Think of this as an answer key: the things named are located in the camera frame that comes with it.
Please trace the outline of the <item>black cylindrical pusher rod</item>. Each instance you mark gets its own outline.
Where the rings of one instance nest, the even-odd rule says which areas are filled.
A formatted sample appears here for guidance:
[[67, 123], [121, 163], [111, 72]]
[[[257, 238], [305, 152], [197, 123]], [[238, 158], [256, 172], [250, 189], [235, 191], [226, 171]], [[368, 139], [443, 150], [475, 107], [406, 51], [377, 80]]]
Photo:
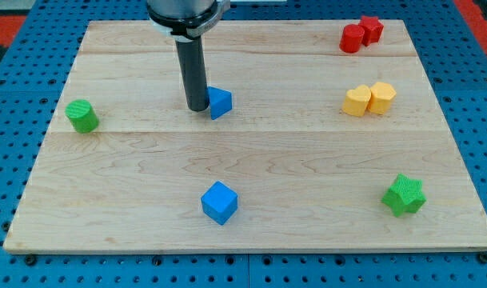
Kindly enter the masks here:
[[192, 111], [202, 112], [210, 104], [202, 39], [176, 42], [176, 48], [187, 106]]

